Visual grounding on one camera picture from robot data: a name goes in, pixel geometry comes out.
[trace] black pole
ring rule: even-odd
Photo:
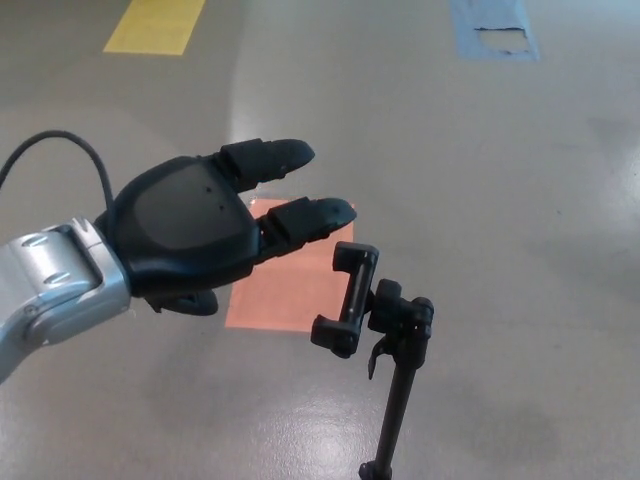
[[[387,409],[382,422],[378,452],[374,461],[376,471],[389,472],[389,478],[391,478],[391,460],[393,460],[393,454],[398,443],[398,436],[400,435],[415,376],[416,370],[401,368],[398,365],[396,365],[393,372],[393,381],[391,382]]]
[[[425,298],[417,298],[413,302],[400,300],[400,306],[404,315],[401,314],[398,321],[402,321],[404,331],[399,336],[392,337],[393,341],[387,342],[387,348],[390,348],[389,352],[393,355],[396,367],[382,422],[378,451],[374,461],[360,466],[359,474],[362,480],[391,480],[393,476],[391,461],[398,444],[413,381],[416,371],[424,365],[427,345],[431,338],[431,302]]]

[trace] black cable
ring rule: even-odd
[[[115,248],[116,208],[113,200],[113,192],[111,190],[109,175],[107,174],[107,169],[105,168],[100,155],[98,155],[98,152],[96,152],[87,141],[78,135],[65,130],[46,130],[44,132],[37,133],[22,142],[20,146],[18,146],[18,148],[16,148],[9,156],[5,164],[2,166],[2,169],[0,169],[0,188],[4,185],[4,181],[9,176],[11,168],[13,168],[22,154],[36,143],[46,140],[47,138],[64,138],[69,140],[84,150],[93,161],[93,164],[96,166],[96,170],[98,170],[98,175],[100,176],[100,183],[102,183],[102,191],[104,192],[104,202],[106,204],[107,226],[105,235],[109,244]]]

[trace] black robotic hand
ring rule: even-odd
[[[238,197],[313,157],[300,140],[256,139],[209,156],[177,157],[132,180],[115,201],[112,245],[132,295],[156,311],[210,315],[217,311],[211,289],[352,222],[356,212],[340,199],[303,197],[256,220]],[[95,224],[104,232],[106,215]]]

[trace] orange square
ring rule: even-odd
[[[257,199],[254,217],[285,203]],[[311,332],[317,315],[337,320],[349,276],[332,269],[339,241],[353,241],[353,223],[326,240],[305,245],[295,253],[258,265],[251,276],[233,285],[225,325],[230,328]]]

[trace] black tripod stand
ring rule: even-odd
[[[336,245],[333,269],[350,275],[340,319],[319,316],[311,331],[313,343],[349,358],[358,348],[363,317],[370,312],[368,327],[384,337],[373,347],[369,379],[380,355],[391,355],[396,363],[376,458],[360,466],[362,480],[391,480],[391,461],[416,371],[425,362],[434,313],[433,304],[426,298],[411,302],[403,299],[402,287],[394,281],[381,280],[376,292],[371,291],[378,255],[367,245]]]

